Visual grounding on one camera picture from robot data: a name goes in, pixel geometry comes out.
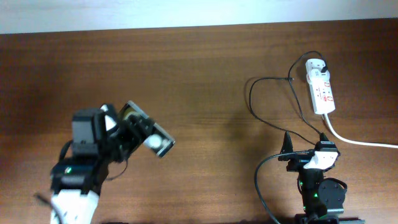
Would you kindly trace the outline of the black smartphone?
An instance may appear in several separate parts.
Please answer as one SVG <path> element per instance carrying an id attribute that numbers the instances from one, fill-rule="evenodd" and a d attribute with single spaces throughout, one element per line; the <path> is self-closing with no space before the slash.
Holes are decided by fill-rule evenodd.
<path id="1" fill-rule="evenodd" d="M 175 145 L 175 139 L 133 101 L 122 107 L 119 120 L 123 131 L 132 138 L 133 151 L 143 144 L 162 158 Z"/>

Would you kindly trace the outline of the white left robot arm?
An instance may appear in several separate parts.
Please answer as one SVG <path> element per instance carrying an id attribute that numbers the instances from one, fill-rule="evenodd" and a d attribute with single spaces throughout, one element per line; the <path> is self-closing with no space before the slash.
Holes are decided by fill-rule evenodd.
<path id="1" fill-rule="evenodd" d="M 112 105 L 77 111 L 72 134 L 50 173 L 52 223 L 90 223 L 111 163 L 127 162 L 141 145 L 163 157 L 175 143 L 131 102 L 120 112 Z"/>

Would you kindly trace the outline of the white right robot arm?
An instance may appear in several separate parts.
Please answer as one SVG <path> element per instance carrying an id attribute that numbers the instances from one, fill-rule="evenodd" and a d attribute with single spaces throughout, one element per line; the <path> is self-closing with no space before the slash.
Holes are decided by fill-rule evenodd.
<path id="1" fill-rule="evenodd" d="M 295 223 L 365 223 L 359 218 L 341 218 L 348 186 L 336 178 L 326 178 L 325 172 L 331 170 L 340 152 L 335 143 L 325 134 L 313 149 L 294 151 L 291 137 L 284 134 L 279 161 L 287 163 L 288 172 L 298 173 L 297 187 L 302 196 L 303 214 L 296 214 Z"/>

